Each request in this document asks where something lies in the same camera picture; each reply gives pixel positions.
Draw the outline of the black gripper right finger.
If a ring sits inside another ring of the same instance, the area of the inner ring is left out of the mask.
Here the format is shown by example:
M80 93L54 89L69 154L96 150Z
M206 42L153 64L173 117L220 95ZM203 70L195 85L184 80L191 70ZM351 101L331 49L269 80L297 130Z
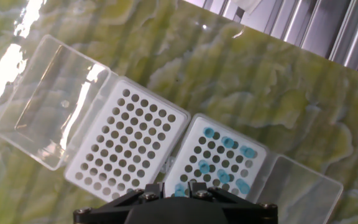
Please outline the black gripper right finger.
M208 215L222 213L228 223L278 224L278 206L274 203L252 203L220 187L205 182L188 182L189 198L206 202L201 206Z

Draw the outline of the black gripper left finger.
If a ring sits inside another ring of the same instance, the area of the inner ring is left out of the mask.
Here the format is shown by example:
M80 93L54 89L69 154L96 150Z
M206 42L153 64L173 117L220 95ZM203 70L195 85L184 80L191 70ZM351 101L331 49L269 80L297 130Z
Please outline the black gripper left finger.
M147 184L99 207L83 207L73 212L75 224L124 223L133 208L165 198L165 184Z

